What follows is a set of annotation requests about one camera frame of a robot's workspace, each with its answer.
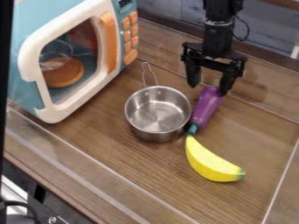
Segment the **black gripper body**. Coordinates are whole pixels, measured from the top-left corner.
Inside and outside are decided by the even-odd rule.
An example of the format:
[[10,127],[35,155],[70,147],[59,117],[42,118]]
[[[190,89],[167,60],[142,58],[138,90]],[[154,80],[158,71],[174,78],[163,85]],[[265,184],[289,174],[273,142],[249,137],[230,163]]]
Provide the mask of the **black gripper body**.
[[226,72],[234,69],[237,77],[243,76],[247,57],[233,50],[234,21],[205,21],[205,38],[202,43],[185,42],[182,44],[182,61],[187,58],[197,61],[201,68]]

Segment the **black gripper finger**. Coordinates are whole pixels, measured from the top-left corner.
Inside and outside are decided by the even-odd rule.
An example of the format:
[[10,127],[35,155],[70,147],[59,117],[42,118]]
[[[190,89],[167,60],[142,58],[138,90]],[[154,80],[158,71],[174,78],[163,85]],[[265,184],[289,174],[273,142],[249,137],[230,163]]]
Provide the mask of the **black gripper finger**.
[[185,61],[186,76],[189,85],[195,88],[202,81],[202,68],[198,66],[197,61],[187,58]]
[[225,73],[223,76],[221,78],[219,81],[219,93],[222,96],[225,96],[229,91],[233,88],[233,85],[235,83],[235,79],[237,79],[237,73],[234,69],[229,69]]

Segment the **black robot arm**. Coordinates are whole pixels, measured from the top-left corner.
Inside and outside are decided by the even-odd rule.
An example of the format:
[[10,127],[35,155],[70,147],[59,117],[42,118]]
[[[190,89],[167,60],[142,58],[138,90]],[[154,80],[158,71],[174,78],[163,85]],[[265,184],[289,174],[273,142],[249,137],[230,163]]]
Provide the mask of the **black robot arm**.
[[243,76],[249,57],[233,50],[234,27],[245,0],[203,0],[206,10],[205,38],[202,43],[183,42],[182,61],[189,85],[195,88],[202,81],[202,68],[222,72],[219,94],[233,89]]

